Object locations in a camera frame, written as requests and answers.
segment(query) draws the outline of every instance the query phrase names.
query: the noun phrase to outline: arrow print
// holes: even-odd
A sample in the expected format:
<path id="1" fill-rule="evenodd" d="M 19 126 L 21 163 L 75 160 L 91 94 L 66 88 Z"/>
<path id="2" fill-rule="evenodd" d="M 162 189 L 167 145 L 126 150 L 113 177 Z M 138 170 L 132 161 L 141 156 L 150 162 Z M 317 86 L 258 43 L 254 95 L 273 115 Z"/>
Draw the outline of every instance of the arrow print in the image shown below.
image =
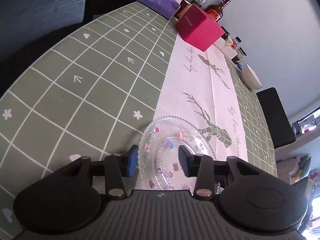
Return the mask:
<path id="1" fill-rule="evenodd" d="M 128 62 L 131 62 L 132 64 L 134 64 L 134 59 L 128 57 Z"/>
<path id="2" fill-rule="evenodd" d="M 76 82 L 76 80 L 79 82 L 79 83 L 81 83 L 81 80 L 80 79 L 83 79 L 82 77 L 79 77 L 79 76 L 77 76 L 77 75 L 74 75 L 73 76 L 73 82 Z"/>

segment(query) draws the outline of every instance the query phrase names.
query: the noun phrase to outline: plate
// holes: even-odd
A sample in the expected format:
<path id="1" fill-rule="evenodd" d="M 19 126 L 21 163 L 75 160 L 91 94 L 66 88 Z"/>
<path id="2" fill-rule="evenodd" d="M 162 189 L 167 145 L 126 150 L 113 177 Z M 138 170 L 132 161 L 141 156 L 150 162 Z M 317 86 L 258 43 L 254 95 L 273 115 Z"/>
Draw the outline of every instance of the plate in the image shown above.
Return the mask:
<path id="1" fill-rule="evenodd" d="M 139 145 L 138 165 L 142 189 L 182 190 L 193 193 L 196 178 L 184 175 L 178 148 L 184 145 L 194 154 L 215 155 L 199 130 L 176 116 L 154 120 L 144 131 Z"/>

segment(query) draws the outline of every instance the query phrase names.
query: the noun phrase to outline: wall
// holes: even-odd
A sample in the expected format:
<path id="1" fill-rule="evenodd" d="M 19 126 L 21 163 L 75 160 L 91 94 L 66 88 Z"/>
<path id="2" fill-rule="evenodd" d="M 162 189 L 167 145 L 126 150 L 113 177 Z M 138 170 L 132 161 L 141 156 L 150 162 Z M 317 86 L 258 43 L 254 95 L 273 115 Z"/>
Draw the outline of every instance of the wall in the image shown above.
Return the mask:
<path id="1" fill-rule="evenodd" d="M 208 0 L 218 3 L 221 0 Z M 290 122 L 320 106 L 320 7 L 316 0 L 231 0 L 219 22 L 239 36 L 243 61 L 275 87 Z"/>

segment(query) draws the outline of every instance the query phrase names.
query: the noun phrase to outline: purple paper box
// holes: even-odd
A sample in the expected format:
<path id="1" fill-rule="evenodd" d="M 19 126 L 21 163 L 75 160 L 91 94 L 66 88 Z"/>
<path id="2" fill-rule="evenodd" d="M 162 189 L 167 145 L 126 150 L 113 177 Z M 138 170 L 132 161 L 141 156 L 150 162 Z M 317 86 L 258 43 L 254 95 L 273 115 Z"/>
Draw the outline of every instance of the purple paper box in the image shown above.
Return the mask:
<path id="1" fill-rule="evenodd" d="M 169 20 L 180 8 L 176 0 L 138 0 L 156 13 Z"/>

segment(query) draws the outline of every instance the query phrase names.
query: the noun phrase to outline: star print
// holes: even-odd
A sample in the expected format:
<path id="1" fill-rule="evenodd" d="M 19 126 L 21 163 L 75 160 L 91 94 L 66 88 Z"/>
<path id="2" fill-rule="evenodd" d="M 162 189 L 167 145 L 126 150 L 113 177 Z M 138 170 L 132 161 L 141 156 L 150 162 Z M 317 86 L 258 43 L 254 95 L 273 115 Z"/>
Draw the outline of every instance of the star print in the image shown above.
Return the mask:
<path id="1" fill-rule="evenodd" d="M 4 113 L 2 114 L 2 116 L 4 117 L 5 120 L 7 120 L 8 118 L 12 117 L 12 114 L 11 114 L 11 109 L 5 109 L 4 110 Z"/>
<path id="2" fill-rule="evenodd" d="M 137 118 L 137 120 L 139 120 L 140 118 L 142 118 L 142 115 L 140 114 L 140 111 L 134 111 L 134 115 L 133 117 Z"/>

